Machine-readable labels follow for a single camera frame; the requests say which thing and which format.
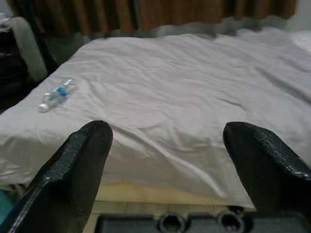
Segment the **wall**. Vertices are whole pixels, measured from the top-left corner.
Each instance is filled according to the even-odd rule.
[[[287,21],[284,30],[290,32],[311,30],[311,0],[299,0],[296,15]]]
[[[5,13],[7,16],[12,16],[13,13],[6,3],[6,0],[0,0],[0,13]]]

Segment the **brown curtain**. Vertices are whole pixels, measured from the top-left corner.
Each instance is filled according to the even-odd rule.
[[[20,1],[8,0],[17,11]],[[51,35],[132,33],[138,28],[132,0],[32,0],[32,6],[40,28]]]
[[[160,25],[220,23],[224,17],[256,19],[275,15],[288,19],[297,0],[137,0],[144,31]]]
[[[23,0],[7,0],[18,11]],[[51,35],[90,35],[138,28],[134,0],[31,0],[40,28]],[[256,19],[267,15],[289,18],[298,0],[136,0],[144,31],[160,25],[219,23],[233,16]]]

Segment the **plastic water bottle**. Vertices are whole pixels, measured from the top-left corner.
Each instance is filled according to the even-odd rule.
[[[61,85],[53,89],[50,93],[46,93],[43,97],[42,104],[38,106],[39,112],[45,113],[51,108],[64,102],[76,89],[73,79],[65,80]]]

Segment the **bed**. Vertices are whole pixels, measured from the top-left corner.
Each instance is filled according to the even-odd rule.
[[[252,207],[222,131],[230,121],[265,127],[311,165],[308,37],[266,28],[94,40],[0,115],[0,185],[28,183],[72,132],[101,119],[114,133],[103,187],[128,183]],[[44,93],[66,78],[79,89],[39,113]]]

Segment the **tiled floor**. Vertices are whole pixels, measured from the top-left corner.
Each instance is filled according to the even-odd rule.
[[[213,205],[180,205],[180,204],[152,204],[135,202],[108,202],[96,201],[92,214],[83,233],[94,233],[97,218],[101,214],[152,214],[156,217],[174,212],[187,216],[190,212],[208,212],[217,215],[221,211],[227,210],[225,206]]]

